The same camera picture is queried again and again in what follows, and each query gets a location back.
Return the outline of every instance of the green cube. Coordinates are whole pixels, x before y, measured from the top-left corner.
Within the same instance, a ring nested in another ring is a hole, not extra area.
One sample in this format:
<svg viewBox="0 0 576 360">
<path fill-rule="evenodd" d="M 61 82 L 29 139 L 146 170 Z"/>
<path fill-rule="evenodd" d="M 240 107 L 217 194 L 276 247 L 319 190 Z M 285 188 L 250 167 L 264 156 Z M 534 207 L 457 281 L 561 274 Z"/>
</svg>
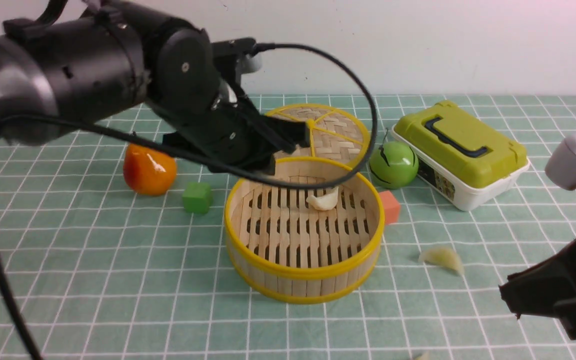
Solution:
<svg viewBox="0 0 576 360">
<path fill-rule="evenodd" d="M 213 204 L 213 191 L 205 182 L 191 182 L 183 191 L 182 200 L 186 212 L 206 214 Z"/>
</svg>

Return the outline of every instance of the orange block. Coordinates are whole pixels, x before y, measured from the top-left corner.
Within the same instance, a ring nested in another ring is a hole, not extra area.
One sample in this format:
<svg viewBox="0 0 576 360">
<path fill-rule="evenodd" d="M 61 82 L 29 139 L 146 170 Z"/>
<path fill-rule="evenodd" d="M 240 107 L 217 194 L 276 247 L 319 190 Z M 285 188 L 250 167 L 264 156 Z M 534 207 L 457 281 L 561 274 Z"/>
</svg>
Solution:
<svg viewBox="0 0 576 360">
<path fill-rule="evenodd" d="M 381 203 L 383 204 L 383 212 L 386 215 L 384 219 L 384 224 L 394 224 L 400 218 L 400 210 L 402 210 L 402 205 L 397 201 L 395 195 L 390 191 L 382 191 L 379 193 L 381 198 Z"/>
</svg>

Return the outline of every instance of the toy orange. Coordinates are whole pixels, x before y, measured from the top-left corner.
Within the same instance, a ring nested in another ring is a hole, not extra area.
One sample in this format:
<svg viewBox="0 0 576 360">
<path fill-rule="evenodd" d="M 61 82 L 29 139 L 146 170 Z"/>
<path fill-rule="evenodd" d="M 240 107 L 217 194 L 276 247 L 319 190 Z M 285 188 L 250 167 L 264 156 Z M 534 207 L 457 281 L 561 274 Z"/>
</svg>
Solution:
<svg viewBox="0 0 576 360">
<path fill-rule="evenodd" d="M 173 157 L 134 143 L 128 145 L 123 159 L 123 179 L 137 194 L 162 196 L 176 177 L 177 163 Z"/>
</svg>

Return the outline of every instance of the label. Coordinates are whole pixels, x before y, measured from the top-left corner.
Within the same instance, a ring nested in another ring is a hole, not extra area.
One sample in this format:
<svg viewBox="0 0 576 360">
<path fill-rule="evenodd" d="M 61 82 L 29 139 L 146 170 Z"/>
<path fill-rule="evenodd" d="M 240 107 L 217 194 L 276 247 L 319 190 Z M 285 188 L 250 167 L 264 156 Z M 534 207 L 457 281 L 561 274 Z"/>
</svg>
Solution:
<svg viewBox="0 0 576 360">
<path fill-rule="evenodd" d="M 450 201 L 455 200 L 455 185 L 421 159 L 419 159 L 419 170 L 417 175 L 419 175 L 423 180 L 426 180 L 426 182 L 437 189 L 437 191 L 444 194 L 446 198 L 450 199 Z"/>
</svg>

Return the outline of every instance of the grid mat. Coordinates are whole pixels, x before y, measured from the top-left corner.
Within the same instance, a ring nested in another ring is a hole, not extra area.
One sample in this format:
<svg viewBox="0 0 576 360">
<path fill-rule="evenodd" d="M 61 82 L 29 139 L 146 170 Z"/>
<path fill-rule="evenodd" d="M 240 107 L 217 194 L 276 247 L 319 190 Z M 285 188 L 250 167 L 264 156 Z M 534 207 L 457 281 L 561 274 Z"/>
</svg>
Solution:
<svg viewBox="0 0 576 360">
<path fill-rule="evenodd" d="M 253 292 L 224 248 L 223 207 L 235 179 L 179 162 L 165 196 L 135 196 L 122 178 L 126 144 L 75 133 L 50 146 L 0 143 L 0 253 L 48 359 L 576 360 L 553 319 L 516 321 L 498 285 L 576 236 L 576 191 L 544 166 L 576 132 L 576 96 L 376 96 L 380 135 L 404 114 L 448 98 L 524 144 L 517 186 L 461 212 L 425 183 L 394 191 L 377 267 L 360 290 L 325 305 L 286 305 Z M 263 111 L 294 103 L 345 109 L 370 126 L 361 96 L 258 95 Z M 160 139 L 172 128 L 146 107 L 105 125 Z M 206 215 L 185 214 L 188 182 L 214 189 Z M 464 278 L 416 262 L 450 244 Z M 0 300 L 0 359 L 26 358 Z"/>
</svg>

